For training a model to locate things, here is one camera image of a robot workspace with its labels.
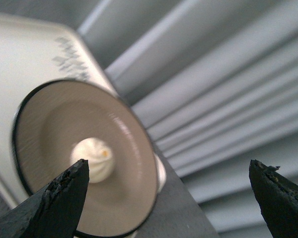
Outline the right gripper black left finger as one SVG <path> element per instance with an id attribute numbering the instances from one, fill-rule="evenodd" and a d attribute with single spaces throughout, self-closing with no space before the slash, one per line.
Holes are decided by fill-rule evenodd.
<path id="1" fill-rule="evenodd" d="M 88 161 L 80 159 L 0 218 L 0 238 L 72 238 L 89 183 Z"/>

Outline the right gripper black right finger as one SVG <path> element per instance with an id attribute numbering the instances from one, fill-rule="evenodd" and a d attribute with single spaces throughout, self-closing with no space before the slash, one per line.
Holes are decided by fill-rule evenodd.
<path id="1" fill-rule="evenodd" d="M 298 185 L 277 173 L 278 169 L 251 160 L 251 187 L 271 235 L 298 238 Z"/>

